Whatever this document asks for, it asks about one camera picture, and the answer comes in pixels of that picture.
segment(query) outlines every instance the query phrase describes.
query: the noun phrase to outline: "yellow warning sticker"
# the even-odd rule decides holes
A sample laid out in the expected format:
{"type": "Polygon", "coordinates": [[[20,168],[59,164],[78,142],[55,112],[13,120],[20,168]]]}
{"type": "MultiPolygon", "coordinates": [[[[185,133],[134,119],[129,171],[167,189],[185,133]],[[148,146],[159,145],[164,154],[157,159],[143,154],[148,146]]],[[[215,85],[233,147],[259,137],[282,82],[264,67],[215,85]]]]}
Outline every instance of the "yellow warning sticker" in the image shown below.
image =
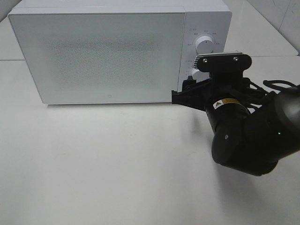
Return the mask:
{"type": "Polygon", "coordinates": [[[224,98],[221,100],[218,100],[217,102],[215,102],[213,104],[214,109],[218,109],[220,106],[223,106],[225,104],[229,104],[229,103],[235,103],[235,104],[240,104],[240,102],[234,98],[224,98]]]}

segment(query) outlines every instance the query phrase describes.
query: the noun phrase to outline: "white table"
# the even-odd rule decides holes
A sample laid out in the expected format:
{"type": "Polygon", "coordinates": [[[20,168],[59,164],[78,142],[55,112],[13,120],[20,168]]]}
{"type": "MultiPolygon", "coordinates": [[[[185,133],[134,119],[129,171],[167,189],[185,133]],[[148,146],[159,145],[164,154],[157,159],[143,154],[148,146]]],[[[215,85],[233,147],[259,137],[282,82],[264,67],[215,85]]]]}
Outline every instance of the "white table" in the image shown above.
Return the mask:
{"type": "MultiPolygon", "coordinates": [[[[245,76],[299,83],[299,70],[257,57],[245,76]]],[[[0,105],[0,224],[300,223],[300,153],[262,177],[217,165],[204,112],[46,106],[24,61],[0,61],[0,105]]]]}
{"type": "MultiPolygon", "coordinates": [[[[295,56],[298,52],[246,0],[224,0],[233,13],[225,52],[250,56],[295,56]]],[[[0,60],[22,60],[23,55],[8,19],[0,22],[0,60]]]]}

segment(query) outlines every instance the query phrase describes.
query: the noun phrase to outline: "white microwave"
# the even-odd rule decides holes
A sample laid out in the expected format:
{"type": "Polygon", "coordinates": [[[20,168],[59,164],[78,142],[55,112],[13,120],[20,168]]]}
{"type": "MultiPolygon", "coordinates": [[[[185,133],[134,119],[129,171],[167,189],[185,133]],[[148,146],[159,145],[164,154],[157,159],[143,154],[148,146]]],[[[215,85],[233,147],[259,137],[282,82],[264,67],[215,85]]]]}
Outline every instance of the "white microwave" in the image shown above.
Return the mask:
{"type": "Polygon", "coordinates": [[[9,19],[45,104],[170,102],[224,49],[222,0],[22,0],[9,19]]]}

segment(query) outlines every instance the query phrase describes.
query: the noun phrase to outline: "white tabletop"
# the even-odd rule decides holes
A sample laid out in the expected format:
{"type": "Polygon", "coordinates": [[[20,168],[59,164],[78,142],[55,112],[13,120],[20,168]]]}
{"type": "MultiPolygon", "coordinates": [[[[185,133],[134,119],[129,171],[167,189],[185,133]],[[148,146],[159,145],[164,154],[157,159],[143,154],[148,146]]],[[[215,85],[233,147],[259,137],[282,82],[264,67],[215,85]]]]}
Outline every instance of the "white tabletop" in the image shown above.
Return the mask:
{"type": "MultiPolygon", "coordinates": [[[[298,52],[246,0],[224,0],[233,13],[225,52],[251,56],[295,56],[298,52]]],[[[0,60],[23,59],[8,19],[0,22],[0,60]]]]}
{"type": "MultiPolygon", "coordinates": [[[[299,70],[257,57],[245,76],[299,83],[299,70]]],[[[300,153],[262,177],[217,165],[204,112],[46,106],[24,61],[0,61],[0,105],[0,224],[300,223],[300,153]]]]}

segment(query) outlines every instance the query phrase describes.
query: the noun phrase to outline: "microwave control panel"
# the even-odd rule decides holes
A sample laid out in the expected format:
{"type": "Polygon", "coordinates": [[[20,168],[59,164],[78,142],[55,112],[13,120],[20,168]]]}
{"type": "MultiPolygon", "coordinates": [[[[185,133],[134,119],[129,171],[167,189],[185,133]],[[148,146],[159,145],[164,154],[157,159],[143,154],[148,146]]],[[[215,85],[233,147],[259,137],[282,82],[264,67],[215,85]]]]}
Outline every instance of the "microwave control panel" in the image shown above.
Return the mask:
{"type": "Polygon", "coordinates": [[[189,75],[197,82],[209,78],[208,73],[194,69],[195,57],[199,54],[223,52],[231,16],[229,11],[186,12],[178,91],[181,91],[182,82],[189,75]]]}

